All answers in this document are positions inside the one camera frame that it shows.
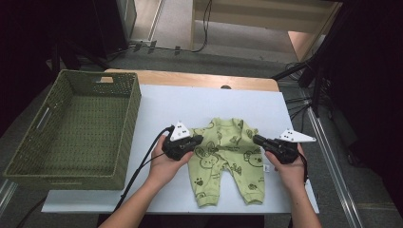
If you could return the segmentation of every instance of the wooden board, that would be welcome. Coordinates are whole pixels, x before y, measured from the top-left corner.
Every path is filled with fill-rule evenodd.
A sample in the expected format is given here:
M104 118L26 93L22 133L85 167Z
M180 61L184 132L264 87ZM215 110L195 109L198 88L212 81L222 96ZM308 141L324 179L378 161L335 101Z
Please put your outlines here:
M215 87L230 86L233 89L278 91L273 79L245 78L211 74L194 74L154 70L108 69L106 72L135 72L140 84L162 86Z

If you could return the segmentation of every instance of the green baby romper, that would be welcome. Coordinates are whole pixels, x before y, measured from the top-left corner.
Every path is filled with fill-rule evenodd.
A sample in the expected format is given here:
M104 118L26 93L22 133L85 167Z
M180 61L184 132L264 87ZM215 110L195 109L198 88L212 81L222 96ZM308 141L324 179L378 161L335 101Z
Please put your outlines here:
M198 205L217 205L223 168L231 173L246 203L262 203L263 161L252 141L258 130L240 119L215 118L206 128L191 131L204 137L188 163Z

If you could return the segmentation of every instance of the white table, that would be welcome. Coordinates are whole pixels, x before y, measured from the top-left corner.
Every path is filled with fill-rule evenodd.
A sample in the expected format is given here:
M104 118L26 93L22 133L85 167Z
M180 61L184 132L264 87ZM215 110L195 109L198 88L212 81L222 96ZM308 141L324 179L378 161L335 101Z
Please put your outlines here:
M187 127L204 127L214 117L240 118L259 130L260 135L275 138L292 129L280 92L229 90L206 87L141 85L142 101L126 176L126 184L139 166L149 145L165 127L181 120ZM127 198L139 188L148 174L142 169ZM246 205L228 171L221 177L217 206L198 207L190 185L187 166L165 186L149 206L149 214L270 214L290 213L289 198L273 165L265 173L265 198L261 205ZM310 182L306 189L318 213ZM110 213L123 191L51 190L42 208L48 213Z

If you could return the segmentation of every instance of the green wicker basket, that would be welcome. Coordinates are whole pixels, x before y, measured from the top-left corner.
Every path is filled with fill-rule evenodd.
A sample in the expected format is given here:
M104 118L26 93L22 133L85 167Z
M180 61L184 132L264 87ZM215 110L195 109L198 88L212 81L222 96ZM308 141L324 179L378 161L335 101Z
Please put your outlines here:
M123 189L141 96L134 73L61 71L4 177L32 189Z

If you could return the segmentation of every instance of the metal rail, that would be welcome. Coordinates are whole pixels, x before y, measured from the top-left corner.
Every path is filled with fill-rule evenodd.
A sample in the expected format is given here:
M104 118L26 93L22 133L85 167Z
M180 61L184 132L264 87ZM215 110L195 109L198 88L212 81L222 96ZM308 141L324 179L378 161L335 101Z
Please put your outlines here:
M301 93L304 98L308 97L304 90L301 90ZM353 197L350 194L346 182L344 181L340 167L336 161L335 154L332 151L332 147L330 146L329 141L327 140L320 118L317 118L315 116L315 113L312 110L312 108L309 108L308 116L309 119L311 120L315 133L317 134L317 142L319 143L320 149L323 153L323 157L329 168L329 172L332 177L333 183L335 184L336 191L341 202L341 206L343 207L344 213L346 214L346 218L350 224L350 227L363 228L364 225L356 209Z

